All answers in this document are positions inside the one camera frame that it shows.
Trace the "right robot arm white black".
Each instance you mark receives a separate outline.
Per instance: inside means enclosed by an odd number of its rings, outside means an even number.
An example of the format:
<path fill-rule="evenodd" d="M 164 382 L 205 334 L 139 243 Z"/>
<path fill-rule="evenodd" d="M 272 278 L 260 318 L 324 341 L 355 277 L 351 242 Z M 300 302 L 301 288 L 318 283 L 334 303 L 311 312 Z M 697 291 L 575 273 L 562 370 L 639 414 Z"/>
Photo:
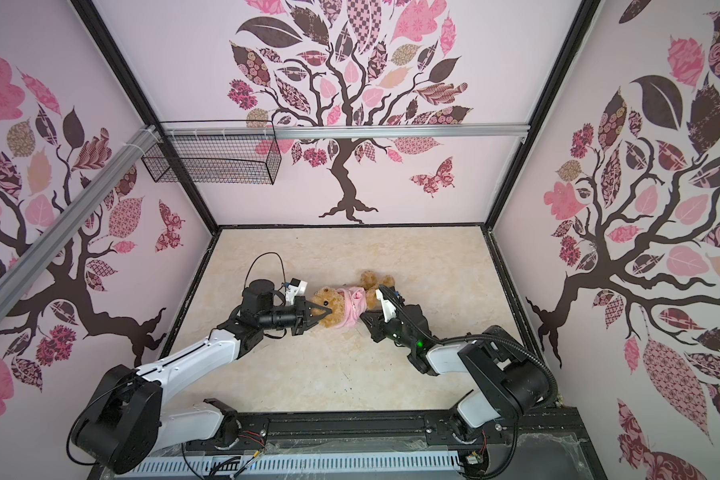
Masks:
<path fill-rule="evenodd" d="M 418 305 L 386 306 L 360 319 L 374 342 L 390 340 L 406 349 L 419 373 L 471 377 L 475 387 L 448 414 L 450 428 L 463 437 L 496 420 L 516 422 L 557 400 L 558 385 L 546 364 L 498 325 L 480 334 L 440 339 Z"/>

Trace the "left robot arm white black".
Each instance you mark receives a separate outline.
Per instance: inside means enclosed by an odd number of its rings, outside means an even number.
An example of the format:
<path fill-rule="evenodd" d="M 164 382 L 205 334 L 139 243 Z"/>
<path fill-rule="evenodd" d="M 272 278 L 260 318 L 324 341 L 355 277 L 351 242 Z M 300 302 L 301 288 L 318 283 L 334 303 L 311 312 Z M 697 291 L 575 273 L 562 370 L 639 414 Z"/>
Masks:
<path fill-rule="evenodd" d="M 235 445 L 244 434 L 236 410 L 224 402 L 210 398 L 173 414 L 163 409 L 188 386 L 249 353 L 268 331 L 301 335 L 332 314 L 328 301 L 311 302 L 305 290 L 297 279 L 283 291 L 269 280 L 255 280 L 228 319 L 200 341 L 137 368 L 111 368 L 73 422 L 66 446 L 124 474 L 174 445 L 202 440 L 220 448 Z"/>

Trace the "brown teddy bear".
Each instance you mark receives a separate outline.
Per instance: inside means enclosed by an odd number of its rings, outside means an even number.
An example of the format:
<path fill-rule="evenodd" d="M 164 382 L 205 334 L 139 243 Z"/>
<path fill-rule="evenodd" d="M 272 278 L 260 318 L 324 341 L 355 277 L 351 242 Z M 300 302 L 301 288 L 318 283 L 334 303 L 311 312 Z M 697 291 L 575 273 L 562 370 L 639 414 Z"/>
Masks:
<path fill-rule="evenodd" d="M 339 288 L 353 286 L 364 288 L 366 290 L 367 311 L 375 311 L 380 309 L 380 304 L 376 297 L 376 292 L 380 285 L 395 287 L 395 279 L 391 275 L 378 276 L 373 271 L 364 271 L 356 284 L 344 285 L 338 288 L 326 286 L 319 289 L 310 301 L 323 305 L 328 304 L 333 310 L 333 313 L 326 316 L 320 325 L 325 328 L 338 328 L 337 324 L 341 321 L 344 310 L 344 300 L 337 292 Z"/>

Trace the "pink knitted bear sweater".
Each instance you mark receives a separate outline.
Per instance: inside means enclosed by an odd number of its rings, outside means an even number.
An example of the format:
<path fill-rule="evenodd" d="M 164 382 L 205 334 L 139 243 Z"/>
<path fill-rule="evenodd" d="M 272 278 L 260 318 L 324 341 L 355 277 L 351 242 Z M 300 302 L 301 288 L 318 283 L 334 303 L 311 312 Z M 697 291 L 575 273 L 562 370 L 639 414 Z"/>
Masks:
<path fill-rule="evenodd" d="M 344 300 L 344 310 L 338 328 L 353 327 L 360 320 L 360 317 L 368 309 L 366 290 L 362 287 L 353 286 L 339 288 L 337 292 Z"/>

